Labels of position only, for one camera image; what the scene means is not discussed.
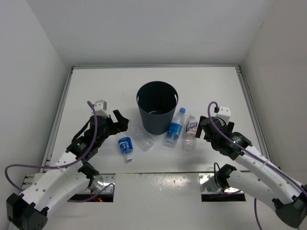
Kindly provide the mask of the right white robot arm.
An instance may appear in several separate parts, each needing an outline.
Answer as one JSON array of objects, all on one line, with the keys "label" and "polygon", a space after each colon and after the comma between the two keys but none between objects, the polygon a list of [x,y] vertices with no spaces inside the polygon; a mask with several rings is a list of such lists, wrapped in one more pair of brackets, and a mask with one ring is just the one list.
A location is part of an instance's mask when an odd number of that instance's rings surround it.
[{"label": "right white robot arm", "polygon": [[217,191],[230,187],[242,190],[270,207],[283,223],[297,229],[307,216],[306,185],[282,172],[233,127],[233,122],[201,116],[196,137],[204,132],[204,139],[215,151],[244,166],[253,176],[225,164],[211,179],[212,187]]}]

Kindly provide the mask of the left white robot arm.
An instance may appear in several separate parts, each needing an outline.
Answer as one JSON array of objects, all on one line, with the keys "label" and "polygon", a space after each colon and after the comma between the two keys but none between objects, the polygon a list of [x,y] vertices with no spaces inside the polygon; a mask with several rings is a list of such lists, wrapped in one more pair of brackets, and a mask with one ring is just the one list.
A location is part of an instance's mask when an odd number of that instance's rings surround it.
[{"label": "left white robot arm", "polygon": [[128,119],[118,110],[113,113],[116,122],[102,110],[94,112],[58,161],[40,179],[7,198],[7,218],[17,229],[43,229],[48,217],[63,203],[81,190],[96,187],[99,171],[88,161],[109,136],[128,129]]}]

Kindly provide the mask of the short blue label bottle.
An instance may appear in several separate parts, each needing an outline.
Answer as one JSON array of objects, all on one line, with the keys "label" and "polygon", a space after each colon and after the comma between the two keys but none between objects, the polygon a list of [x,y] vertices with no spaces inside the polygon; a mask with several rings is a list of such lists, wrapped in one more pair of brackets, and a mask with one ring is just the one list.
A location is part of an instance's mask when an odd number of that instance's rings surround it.
[{"label": "short blue label bottle", "polygon": [[133,159],[132,157],[133,145],[132,145],[131,138],[126,135],[123,135],[118,140],[118,145],[119,145],[121,153],[125,157],[126,162],[131,162]]}]

